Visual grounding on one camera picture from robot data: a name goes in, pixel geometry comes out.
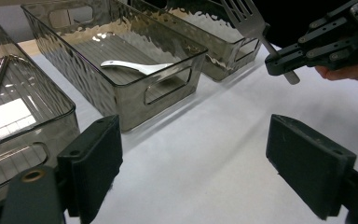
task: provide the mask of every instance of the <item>textured plastic container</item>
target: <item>textured plastic container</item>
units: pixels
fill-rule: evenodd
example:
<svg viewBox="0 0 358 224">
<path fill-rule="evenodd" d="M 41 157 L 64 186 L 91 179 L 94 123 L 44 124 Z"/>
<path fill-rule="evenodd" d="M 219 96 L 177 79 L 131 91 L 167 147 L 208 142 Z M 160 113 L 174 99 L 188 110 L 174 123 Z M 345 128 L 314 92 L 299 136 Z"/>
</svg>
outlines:
<svg viewBox="0 0 358 224">
<path fill-rule="evenodd" d="M 202 67 L 205 75 L 222 81 L 245 65 L 252 65 L 261 44 L 233 28 L 223 6 L 210 0 L 164 2 L 165 7 L 158 7 L 147 0 L 131 0 L 131 6 L 204 45 L 208 49 Z"/>
<path fill-rule="evenodd" d="M 80 131 L 75 104 L 0 26 L 0 201 L 7 182 L 57 155 Z"/>
<path fill-rule="evenodd" d="M 104 116 L 118 114 L 122 132 L 196 91 L 207 49 L 127 4 L 57 1 L 21 7 L 40 51 Z M 88 20 L 76 18 L 88 8 Z M 68 13 L 68 21 L 57 22 Z M 145 76 L 122 67 L 101 68 L 107 60 L 172 65 Z"/>
</svg>

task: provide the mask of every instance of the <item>human hand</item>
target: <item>human hand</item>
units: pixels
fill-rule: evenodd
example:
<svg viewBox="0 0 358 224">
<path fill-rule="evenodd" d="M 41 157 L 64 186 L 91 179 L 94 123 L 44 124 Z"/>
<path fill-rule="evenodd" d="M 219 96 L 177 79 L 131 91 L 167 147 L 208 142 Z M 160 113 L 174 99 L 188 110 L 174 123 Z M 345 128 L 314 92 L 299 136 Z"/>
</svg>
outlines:
<svg viewBox="0 0 358 224">
<path fill-rule="evenodd" d="M 325 79 L 328 80 L 340 80 L 345 78 L 358 80 L 358 64 L 343 67 L 338 70 L 331 71 L 324 66 L 315 66 L 315 70 Z"/>
</svg>

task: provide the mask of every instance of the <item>storage bin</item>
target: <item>storage bin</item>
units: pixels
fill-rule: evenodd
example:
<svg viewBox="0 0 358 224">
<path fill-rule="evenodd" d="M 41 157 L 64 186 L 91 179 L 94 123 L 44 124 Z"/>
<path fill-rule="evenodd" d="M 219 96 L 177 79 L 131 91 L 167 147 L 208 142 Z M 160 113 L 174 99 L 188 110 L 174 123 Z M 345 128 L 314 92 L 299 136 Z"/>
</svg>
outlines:
<svg viewBox="0 0 358 224">
<path fill-rule="evenodd" d="M 243 37 L 231 25 L 222 5 L 211 0 L 160 3 L 154 6 L 147 0 L 131 0 L 132 7 L 204 45 L 208 53 L 202 72 L 214 81 L 222 81 L 245 65 L 253 64 L 261 44 L 257 39 Z"/>
<path fill-rule="evenodd" d="M 207 49 L 127 4 L 73 0 L 21 7 L 40 51 L 104 116 L 118 114 L 123 133 L 196 91 Z M 107 60 L 172 65 L 146 76 L 101 68 Z"/>
<path fill-rule="evenodd" d="M 0 202 L 28 168 L 57 165 L 80 131 L 75 104 L 0 26 Z"/>
</svg>

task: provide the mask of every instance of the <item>white table surface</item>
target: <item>white table surface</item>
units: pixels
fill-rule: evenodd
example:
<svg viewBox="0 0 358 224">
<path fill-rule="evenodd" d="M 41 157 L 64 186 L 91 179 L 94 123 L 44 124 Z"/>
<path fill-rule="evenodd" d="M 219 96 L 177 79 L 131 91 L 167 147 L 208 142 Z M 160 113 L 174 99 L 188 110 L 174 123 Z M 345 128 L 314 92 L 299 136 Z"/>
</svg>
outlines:
<svg viewBox="0 0 358 224">
<path fill-rule="evenodd" d="M 271 114 L 298 119 L 358 156 L 358 81 L 328 81 L 313 68 L 288 84 L 254 66 L 197 91 L 129 133 L 123 164 L 92 223 L 299 224 L 317 218 L 266 158 Z M 42 55 L 33 59 L 75 101 L 81 131 L 101 114 Z M 358 158 L 355 164 L 358 171 Z M 68 217 L 68 223 L 79 223 Z"/>
</svg>

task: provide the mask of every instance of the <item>spoon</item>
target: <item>spoon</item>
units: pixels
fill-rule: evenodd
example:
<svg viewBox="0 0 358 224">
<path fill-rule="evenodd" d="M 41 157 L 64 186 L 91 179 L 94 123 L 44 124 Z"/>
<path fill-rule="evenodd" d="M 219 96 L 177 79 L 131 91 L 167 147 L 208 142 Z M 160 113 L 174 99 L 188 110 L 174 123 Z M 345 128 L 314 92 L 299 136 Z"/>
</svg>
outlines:
<svg viewBox="0 0 358 224">
<path fill-rule="evenodd" d="M 168 67 L 170 65 L 172 65 L 172 63 L 146 65 L 146 64 L 140 64 L 140 63 L 128 63 L 128 62 L 115 61 L 115 60 L 105 61 L 105 62 L 101 63 L 101 67 L 114 67 L 114 66 L 128 67 L 128 68 L 138 70 L 139 72 L 141 72 L 145 75 L 150 75 L 150 74 L 155 73 L 158 70 Z"/>
</svg>

